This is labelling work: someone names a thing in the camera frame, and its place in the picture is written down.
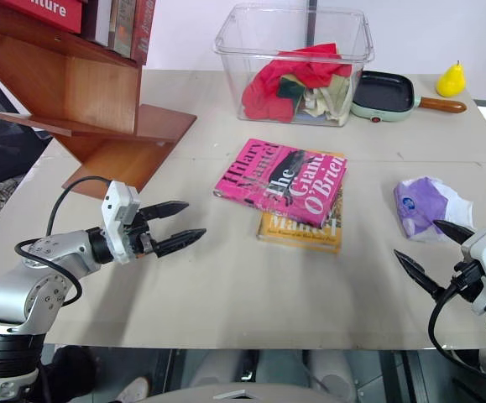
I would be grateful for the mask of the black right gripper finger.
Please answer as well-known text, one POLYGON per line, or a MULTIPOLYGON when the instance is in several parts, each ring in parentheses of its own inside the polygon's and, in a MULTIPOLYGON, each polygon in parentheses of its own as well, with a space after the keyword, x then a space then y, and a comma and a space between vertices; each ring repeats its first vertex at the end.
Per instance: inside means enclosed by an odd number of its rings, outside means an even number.
POLYGON ((474 235, 474 231, 464 226, 446 220, 437 219, 433 224, 452 241, 463 244, 474 235))
POLYGON ((433 279, 431 279, 414 259, 410 256, 394 250, 395 257, 398 259, 400 265, 403 267, 406 274, 425 292, 427 292, 433 300, 438 300, 444 292, 444 288, 438 285, 433 279))

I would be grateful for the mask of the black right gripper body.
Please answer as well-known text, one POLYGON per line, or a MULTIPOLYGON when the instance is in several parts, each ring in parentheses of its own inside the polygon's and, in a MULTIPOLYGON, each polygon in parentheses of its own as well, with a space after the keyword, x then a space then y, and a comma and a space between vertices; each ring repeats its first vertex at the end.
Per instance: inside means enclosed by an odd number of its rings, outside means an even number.
POLYGON ((454 266, 455 275, 451 284, 457 287, 458 294, 470 303, 480 295, 483 289, 483 266, 478 260, 461 261, 454 266))

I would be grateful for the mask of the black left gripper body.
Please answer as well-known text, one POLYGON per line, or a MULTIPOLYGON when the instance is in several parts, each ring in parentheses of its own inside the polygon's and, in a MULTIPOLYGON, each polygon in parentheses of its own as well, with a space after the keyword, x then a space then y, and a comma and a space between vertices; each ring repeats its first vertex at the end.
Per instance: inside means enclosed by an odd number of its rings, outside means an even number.
POLYGON ((133 221, 124 226, 124 233, 136 258, 157 253, 157 242, 150 234, 149 221, 158 217, 156 207, 140 208, 133 221))

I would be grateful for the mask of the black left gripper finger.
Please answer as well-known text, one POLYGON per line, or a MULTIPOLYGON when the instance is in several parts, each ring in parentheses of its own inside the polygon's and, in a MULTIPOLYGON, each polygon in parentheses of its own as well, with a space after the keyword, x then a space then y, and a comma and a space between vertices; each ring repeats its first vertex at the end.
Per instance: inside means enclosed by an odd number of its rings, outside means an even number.
POLYGON ((139 209, 139 212, 146 221, 153 219, 171 217, 186 209, 189 203, 186 201, 165 201, 152 206, 139 209))
POLYGON ((206 233, 205 228, 185 230, 155 244, 154 253, 158 258, 182 250, 198 241, 206 233))

